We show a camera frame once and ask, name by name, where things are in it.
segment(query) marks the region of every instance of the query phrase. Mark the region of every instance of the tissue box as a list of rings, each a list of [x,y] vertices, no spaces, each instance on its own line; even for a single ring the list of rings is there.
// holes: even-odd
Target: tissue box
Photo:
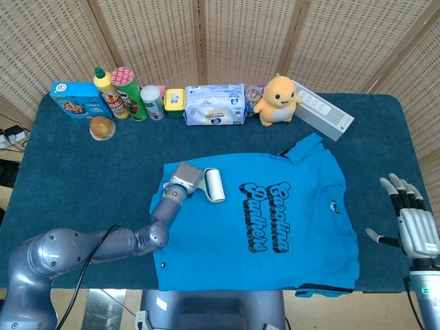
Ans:
[[[111,118],[110,108],[92,82],[54,82],[50,97],[69,117]]]
[[[185,94],[184,117],[188,126],[245,122],[244,84],[187,86]]]

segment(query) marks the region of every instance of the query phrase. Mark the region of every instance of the white box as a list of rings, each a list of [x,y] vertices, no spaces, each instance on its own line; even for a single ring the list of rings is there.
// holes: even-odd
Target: white box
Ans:
[[[245,121],[244,84],[187,86],[185,97],[188,126],[236,125]]]
[[[355,119],[295,81],[302,102],[296,105],[295,116],[304,120],[333,141],[338,141]]]

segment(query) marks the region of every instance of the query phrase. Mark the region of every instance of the green can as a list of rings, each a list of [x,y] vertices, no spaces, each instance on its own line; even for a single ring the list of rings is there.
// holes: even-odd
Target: green can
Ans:
[[[144,103],[140,98],[139,85],[135,74],[129,67],[117,67],[111,73],[111,83],[118,89],[131,117],[140,121],[148,117]]]

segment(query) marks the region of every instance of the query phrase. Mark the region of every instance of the blue t-shirt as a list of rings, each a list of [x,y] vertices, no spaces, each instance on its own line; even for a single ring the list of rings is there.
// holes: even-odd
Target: blue t-shirt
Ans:
[[[242,153],[187,161],[221,173],[226,201],[201,190],[183,203],[168,245],[154,252],[160,290],[351,292],[358,241],[344,207],[345,180],[311,134],[279,155]],[[178,163],[166,164],[151,203]]]

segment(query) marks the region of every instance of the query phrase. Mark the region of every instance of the mustard bottle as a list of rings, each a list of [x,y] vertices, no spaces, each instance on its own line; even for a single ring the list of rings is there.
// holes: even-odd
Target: mustard bottle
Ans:
[[[130,113],[127,111],[121,96],[116,87],[111,83],[111,74],[100,67],[95,67],[93,83],[100,90],[105,102],[109,105],[113,115],[118,119],[127,118]]]

